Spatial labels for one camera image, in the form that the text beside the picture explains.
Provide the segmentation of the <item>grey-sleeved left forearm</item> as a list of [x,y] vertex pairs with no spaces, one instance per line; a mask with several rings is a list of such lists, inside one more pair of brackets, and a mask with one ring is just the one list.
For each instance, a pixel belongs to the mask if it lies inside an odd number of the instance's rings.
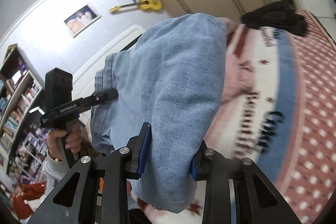
[[70,169],[66,162],[63,162],[59,159],[53,159],[50,156],[49,151],[47,151],[47,158],[42,168],[42,173],[46,177],[45,196],[49,195],[49,193],[60,182],[60,180],[63,179],[69,170]]

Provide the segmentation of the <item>left hand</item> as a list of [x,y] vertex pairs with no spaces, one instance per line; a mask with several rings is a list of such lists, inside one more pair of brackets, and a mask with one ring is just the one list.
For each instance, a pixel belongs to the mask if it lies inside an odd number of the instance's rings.
[[58,140],[62,137],[66,137],[65,148],[67,150],[71,150],[72,153],[78,153],[81,149],[82,137],[81,128],[78,122],[73,124],[69,132],[60,129],[51,130],[47,137],[47,143],[49,148],[49,156],[53,160],[63,160],[60,146],[58,144]]

